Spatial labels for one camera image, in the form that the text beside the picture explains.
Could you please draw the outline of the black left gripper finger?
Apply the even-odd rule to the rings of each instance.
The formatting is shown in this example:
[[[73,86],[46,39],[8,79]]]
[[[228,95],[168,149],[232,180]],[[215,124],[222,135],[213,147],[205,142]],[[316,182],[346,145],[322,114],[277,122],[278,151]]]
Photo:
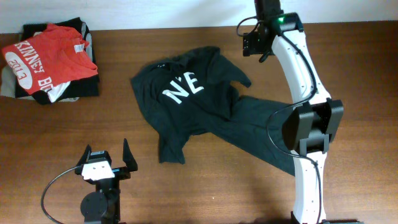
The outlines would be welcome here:
[[[123,162],[125,163],[126,167],[128,168],[129,172],[135,172],[138,170],[138,165],[137,162],[132,155],[132,152],[130,150],[128,141],[126,138],[124,138],[123,141]]]
[[[86,164],[87,160],[89,159],[91,154],[91,146],[88,144],[83,152],[83,155],[80,157],[79,161],[77,162],[76,166],[83,166]]]

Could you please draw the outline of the dark green t-shirt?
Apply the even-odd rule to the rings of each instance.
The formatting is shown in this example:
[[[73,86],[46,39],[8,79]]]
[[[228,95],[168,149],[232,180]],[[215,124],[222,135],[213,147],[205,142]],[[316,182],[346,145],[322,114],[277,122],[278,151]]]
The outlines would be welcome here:
[[[286,104],[240,95],[236,81],[251,86],[246,74],[206,46],[147,65],[131,79],[144,119],[159,134],[159,161],[185,163],[191,136],[212,133],[254,157],[295,174],[281,128]]]

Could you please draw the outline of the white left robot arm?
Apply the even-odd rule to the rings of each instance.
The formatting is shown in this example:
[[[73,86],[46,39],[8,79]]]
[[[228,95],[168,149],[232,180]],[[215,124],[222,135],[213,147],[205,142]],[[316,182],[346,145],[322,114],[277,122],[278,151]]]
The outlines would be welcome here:
[[[121,220],[119,183],[131,178],[131,172],[138,170],[137,162],[123,140],[122,167],[112,168],[108,151],[93,152],[91,146],[86,149],[76,164],[76,175],[95,186],[95,191],[87,194],[80,204],[85,223],[118,224]]]

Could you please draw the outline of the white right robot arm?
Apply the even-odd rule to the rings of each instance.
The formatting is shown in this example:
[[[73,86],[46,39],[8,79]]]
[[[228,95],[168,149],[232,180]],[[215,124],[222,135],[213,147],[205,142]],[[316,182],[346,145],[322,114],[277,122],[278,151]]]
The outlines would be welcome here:
[[[243,55],[259,55],[259,62],[274,55],[284,71],[293,103],[282,125],[285,147],[295,171],[292,223],[327,223],[323,203],[326,157],[343,117],[343,103],[323,86],[307,47],[302,21],[296,12],[285,13],[279,0],[254,0],[257,21],[243,33]]]

